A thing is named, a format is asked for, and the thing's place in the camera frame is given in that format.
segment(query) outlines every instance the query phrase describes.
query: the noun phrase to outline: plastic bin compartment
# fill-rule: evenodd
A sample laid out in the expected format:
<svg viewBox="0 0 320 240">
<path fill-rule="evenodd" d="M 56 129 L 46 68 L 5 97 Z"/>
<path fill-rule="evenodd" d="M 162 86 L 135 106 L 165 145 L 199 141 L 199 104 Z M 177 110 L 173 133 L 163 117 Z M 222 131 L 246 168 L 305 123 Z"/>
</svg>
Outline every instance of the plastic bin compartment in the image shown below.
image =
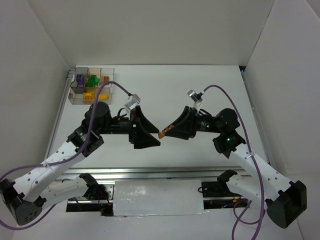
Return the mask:
<svg viewBox="0 0 320 240">
<path fill-rule="evenodd" d="M 98 84 L 98 87 L 100 87 L 103 83 L 106 83 L 108 81 L 113 81 L 115 76 L 115 69 L 114 68 L 101 68 L 100 72 L 100 82 Z M 109 84 L 106 86 L 107 88 L 111 88 L 111 92 L 113 92 L 113 85 Z"/>
<path fill-rule="evenodd" d="M 74 81 L 71 83 L 71 88 L 75 94 L 84 93 L 84 85 L 88 82 L 88 68 L 87 67 L 77 67 L 74 72 Z"/>
<path fill-rule="evenodd" d="M 114 68 L 77 67 L 74 81 L 70 85 L 69 100 L 74 105 L 93 104 L 96 94 L 105 81 L 113 81 Z M 100 95 L 99 101 L 111 104 L 111 85 L 106 85 Z"/>
</svg>

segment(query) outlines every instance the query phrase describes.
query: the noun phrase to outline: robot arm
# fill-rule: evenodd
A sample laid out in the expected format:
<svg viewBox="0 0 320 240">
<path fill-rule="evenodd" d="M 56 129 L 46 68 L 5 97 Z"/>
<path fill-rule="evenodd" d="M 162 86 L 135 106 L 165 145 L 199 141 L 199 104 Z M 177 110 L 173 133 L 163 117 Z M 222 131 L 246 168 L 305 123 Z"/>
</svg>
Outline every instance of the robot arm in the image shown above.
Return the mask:
<svg viewBox="0 0 320 240">
<path fill-rule="evenodd" d="M 85 113 L 81 126 L 67 137 L 67 141 L 55 153 L 41 163 L 43 167 L 36 167 L 14 181 L 4 179 L 0 182 L 3 201 L 20 226 L 33 221 L 43 209 L 72 197 L 92 199 L 101 191 L 108 197 L 104 186 L 99 185 L 88 173 L 69 181 L 55 182 L 58 176 L 84 160 L 104 143 L 101 134 L 128 134 L 129 142 L 135 149 L 160 146 L 160 142 L 150 134 L 158 133 L 159 130 L 145 118 L 139 102 L 139 97 L 134 94 L 124 106 L 130 114 L 129 117 L 120 116 L 120 111 L 118 116 L 111 117 L 109 106 L 98 102 L 88 144 L 75 156 L 87 138 L 92 105 Z"/>
<path fill-rule="evenodd" d="M 266 212 L 272 221 L 281 228 L 288 227 L 302 212 L 307 209 L 307 188 L 301 182 L 292 182 L 273 169 L 255 152 L 248 152 L 246 141 L 236 132 L 240 126 L 237 113 L 225 108 L 218 115 L 212 116 L 204 109 L 202 93 L 191 90 L 188 95 L 194 101 L 194 106 L 186 106 L 182 114 L 172 124 L 158 133 L 159 138 L 164 136 L 188 140 L 194 138 L 198 131 L 217 133 L 218 137 L 212 141 L 216 151 L 228 159 L 235 161 L 254 179 L 255 183 L 237 176 L 237 173 L 228 170 L 218 177 L 218 183 L 228 188 L 232 193 L 240 194 L 253 202 L 261 202 L 261 190 L 257 184 L 258 174 L 251 157 L 254 156 L 262 176 L 264 186 Z"/>
</svg>

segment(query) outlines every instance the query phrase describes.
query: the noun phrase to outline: purple cable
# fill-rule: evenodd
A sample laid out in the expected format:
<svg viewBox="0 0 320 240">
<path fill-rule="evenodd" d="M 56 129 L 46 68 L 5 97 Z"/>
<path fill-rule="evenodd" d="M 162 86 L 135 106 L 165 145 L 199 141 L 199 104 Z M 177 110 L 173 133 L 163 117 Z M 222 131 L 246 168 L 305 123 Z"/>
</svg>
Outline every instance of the purple cable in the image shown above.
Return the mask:
<svg viewBox="0 0 320 240">
<path fill-rule="evenodd" d="M 231 240 L 235 240 L 235 231 L 236 231 L 236 227 L 240 221 L 240 219 L 243 217 L 243 215 L 245 214 L 245 212 L 248 210 L 248 208 L 250 207 L 250 204 L 252 203 L 252 201 L 248 202 L 248 205 L 244 208 L 244 210 L 240 213 L 239 218 L 236 219 L 233 228 L 232 228 L 232 233 L 231 233 Z"/>
<path fill-rule="evenodd" d="M 240 120 L 240 122 L 241 122 L 241 126 L 242 126 L 242 128 L 243 128 L 243 132 L 244 132 L 246 144 L 247 144 L 247 146 L 248 146 L 248 151 L 249 151 L 249 153 L 251 153 L 251 152 L 252 152 L 252 149 L 251 149 L 251 144 L 250 144 L 250 141 L 249 141 L 248 133 L 247 133 L 247 130 L 246 130 L 244 121 L 242 120 L 241 115 L 240 115 L 240 113 L 239 113 L 239 111 L 238 111 L 238 109 L 237 109 L 234 101 L 231 99 L 231 97 L 229 96 L 229 94 L 228 94 L 222 87 L 220 87 L 220 86 L 218 86 L 218 85 L 215 85 L 215 84 L 207 86 L 207 87 L 203 90 L 203 92 L 206 92 L 206 91 L 207 91 L 208 89 L 210 89 L 210 88 L 220 89 L 220 90 L 224 93 L 224 95 L 229 99 L 230 103 L 232 104 L 232 106 L 233 106 L 233 108 L 234 108 L 234 110 L 235 110 L 236 114 L 238 115 L 238 118 L 239 118 L 239 120 Z M 258 178 L 259 178 L 260 188 L 261 188 L 260 216 L 259 216 L 258 225 L 257 225 L 257 227 L 256 227 L 256 230 L 255 230 L 255 232 L 254 232 L 254 235 L 253 235 L 253 237 L 251 238 L 251 240 L 255 240 L 255 239 L 257 238 L 258 234 L 259 234 L 259 231 L 260 231 L 261 225 L 262 225 L 262 221 L 263 221 L 263 219 L 264 219 L 264 212 L 265 212 L 265 188 L 264 188 L 264 183 L 263 183 L 263 180 L 262 180 L 261 172 L 260 172 L 259 166 L 258 166 L 258 164 L 257 164 L 257 161 L 256 161 L 256 159 L 255 159 L 255 157 L 254 157 L 253 155 L 251 156 L 251 158 L 252 158 L 253 164 L 254 164 L 254 166 L 255 166 L 255 169 L 256 169 L 256 172 L 257 172 L 257 175 L 258 175 Z M 240 221 L 241 217 L 244 215 L 244 213 L 245 213 L 245 211 L 246 211 L 247 209 L 248 209 L 248 208 L 245 208 L 245 209 L 243 210 L 243 212 L 240 214 L 239 218 L 235 221 L 234 226 L 233 226 L 234 230 L 236 229 L 236 226 L 237 226 L 238 222 Z M 232 235 L 231 235 L 232 240 L 235 239 L 235 235 L 234 235 L 234 234 L 235 234 L 235 231 L 234 231 L 234 230 L 232 231 Z"/>
<path fill-rule="evenodd" d="M 255 224 L 257 224 L 257 223 L 259 222 L 259 219 L 258 219 L 257 221 L 247 222 L 247 221 L 241 220 L 241 219 L 238 217 L 238 215 L 237 215 L 237 213 L 236 213 L 236 207 L 238 206 L 238 204 L 239 204 L 240 202 L 243 202 L 243 201 L 246 201 L 246 199 L 241 199 L 241 200 L 237 201 L 237 202 L 234 204 L 234 206 L 233 206 L 233 214 L 234 214 L 234 216 L 236 217 L 236 219 L 239 219 L 239 221 L 240 221 L 241 223 L 243 223 L 243 224 L 247 224 L 247 225 L 255 225 Z"/>
<path fill-rule="evenodd" d="M 98 98 L 99 98 L 99 95 L 101 93 L 101 91 L 103 90 L 103 88 L 106 86 L 106 85 L 109 85 L 109 84 L 114 84 L 116 86 L 118 86 L 121 90 L 123 90 L 126 94 L 128 94 L 129 96 L 131 96 L 132 94 L 130 92 L 128 92 L 123 86 L 121 86 L 119 83 L 115 82 L 115 81 L 108 81 L 108 82 L 105 82 L 104 84 L 102 84 L 98 90 L 98 92 L 96 93 L 95 95 L 95 98 L 94 98 L 94 102 L 93 102 L 93 107 L 92 107 L 92 113 L 91 113 L 91 118 L 90 118 L 90 122 L 89 122 L 89 126 L 88 126 L 88 132 L 86 134 L 86 138 L 85 138 L 85 141 L 84 143 L 82 144 L 82 146 L 80 147 L 80 149 L 78 150 L 78 152 L 69 157 L 67 160 L 64 160 L 64 161 L 58 161 L 58 162 L 54 162 L 54 163 L 49 163 L 48 165 L 49 166 L 55 166 L 55 165 L 59 165 L 59 164 L 65 164 L 67 162 L 70 162 L 71 160 L 75 159 L 77 156 L 79 156 L 83 150 L 85 149 L 85 147 L 88 145 L 88 142 L 89 142 L 89 137 L 90 137 L 90 134 L 91 134 L 91 130 L 92 130 L 92 127 L 93 127 L 93 123 L 94 123 L 94 117 L 95 114 L 96 114 L 96 108 L 97 108 L 97 104 L 98 104 Z M 22 170 L 22 169 L 30 169 L 30 168 L 45 168 L 45 166 L 43 166 L 42 164 L 30 164 L 30 165 L 25 165 L 25 166 L 19 166 L 19 167 L 16 167 L 16 168 L 13 168 L 9 171 L 7 171 L 6 173 L 4 173 L 1 177 L 0 177 L 0 182 L 6 177 L 8 176 L 9 174 L 15 172 L 15 171 L 18 171 L 18 170 Z M 9 226 L 7 224 L 5 224 L 1 219 L 0 219 L 0 225 L 2 225 L 3 227 L 7 228 L 7 229 L 10 229 L 10 230 L 24 230 L 24 229 L 28 229 L 28 228 L 31 228 L 32 226 L 36 225 L 38 222 L 40 222 L 53 208 L 54 208 L 55 205 L 53 205 L 41 218 L 39 218 L 39 220 L 35 221 L 34 223 L 28 225 L 28 226 L 24 226 L 24 227 L 13 227 L 13 226 Z"/>
<path fill-rule="evenodd" d="M 82 212 L 82 207 L 81 207 L 78 199 L 77 199 L 76 197 L 74 197 L 73 200 L 74 200 L 74 201 L 76 202 L 76 204 L 78 205 L 78 208 L 79 208 L 80 212 Z"/>
</svg>

